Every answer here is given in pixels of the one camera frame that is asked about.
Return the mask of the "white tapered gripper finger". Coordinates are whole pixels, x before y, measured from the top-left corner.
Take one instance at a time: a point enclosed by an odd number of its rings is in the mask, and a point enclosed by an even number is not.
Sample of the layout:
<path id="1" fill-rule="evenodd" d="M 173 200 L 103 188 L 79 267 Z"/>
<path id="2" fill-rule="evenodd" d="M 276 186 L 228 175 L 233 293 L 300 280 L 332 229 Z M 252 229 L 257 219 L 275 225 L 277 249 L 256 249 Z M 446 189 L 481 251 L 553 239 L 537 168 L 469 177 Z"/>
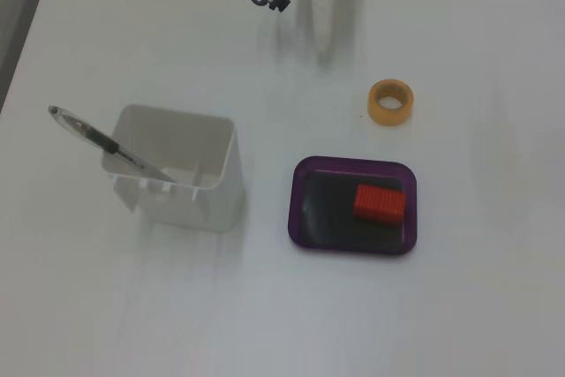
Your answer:
<path id="1" fill-rule="evenodd" d="M 319 54 L 328 54 L 333 47 L 333 26 L 336 0 L 311 0 L 313 39 Z"/>

